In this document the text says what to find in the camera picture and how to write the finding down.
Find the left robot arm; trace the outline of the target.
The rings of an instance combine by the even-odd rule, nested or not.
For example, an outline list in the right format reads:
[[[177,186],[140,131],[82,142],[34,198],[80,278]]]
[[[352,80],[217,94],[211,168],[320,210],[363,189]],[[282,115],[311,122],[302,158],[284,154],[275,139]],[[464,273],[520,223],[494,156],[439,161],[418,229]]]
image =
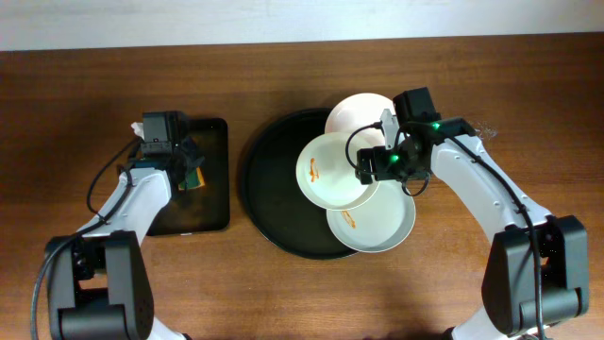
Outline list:
[[[155,316],[141,244],[157,214],[204,158],[189,137],[135,137],[118,184],[92,220],[52,238],[36,278],[30,334],[47,293],[54,339],[181,339]]]

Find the cream white plate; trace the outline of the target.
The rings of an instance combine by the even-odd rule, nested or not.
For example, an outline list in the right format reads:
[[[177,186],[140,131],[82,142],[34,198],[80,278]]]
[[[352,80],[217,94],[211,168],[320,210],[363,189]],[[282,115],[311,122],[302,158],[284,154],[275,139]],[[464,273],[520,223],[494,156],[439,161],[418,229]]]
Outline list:
[[[330,132],[311,140],[295,166],[298,187],[314,205],[334,211],[355,209],[369,200],[379,184],[361,184],[345,155],[349,133]]]

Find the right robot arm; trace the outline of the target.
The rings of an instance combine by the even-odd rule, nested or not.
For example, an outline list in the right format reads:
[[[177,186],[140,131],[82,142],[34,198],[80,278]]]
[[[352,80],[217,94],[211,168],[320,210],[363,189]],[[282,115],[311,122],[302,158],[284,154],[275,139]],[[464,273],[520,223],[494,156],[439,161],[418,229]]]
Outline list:
[[[542,339],[544,329],[589,308],[587,233],[526,196],[472,132],[417,132],[424,168],[460,198],[492,244],[483,305],[445,339]]]

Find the orange green sponge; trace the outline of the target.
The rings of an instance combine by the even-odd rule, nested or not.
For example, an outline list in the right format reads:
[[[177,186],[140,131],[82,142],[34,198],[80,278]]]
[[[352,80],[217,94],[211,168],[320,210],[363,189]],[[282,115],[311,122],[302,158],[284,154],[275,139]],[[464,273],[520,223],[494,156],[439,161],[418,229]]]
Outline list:
[[[178,190],[181,192],[196,190],[206,185],[201,168],[196,167],[186,178],[178,184]]]

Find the pale green plate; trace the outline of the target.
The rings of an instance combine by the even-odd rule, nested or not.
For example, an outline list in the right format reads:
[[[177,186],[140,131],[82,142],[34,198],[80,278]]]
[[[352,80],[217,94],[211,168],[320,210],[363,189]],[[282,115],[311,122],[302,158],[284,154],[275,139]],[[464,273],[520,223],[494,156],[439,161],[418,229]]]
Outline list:
[[[382,181],[364,204],[347,211],[327,211],[327,224],[345,246],[378,253],[401,244],[413,229],[416,208],[399,182]]]

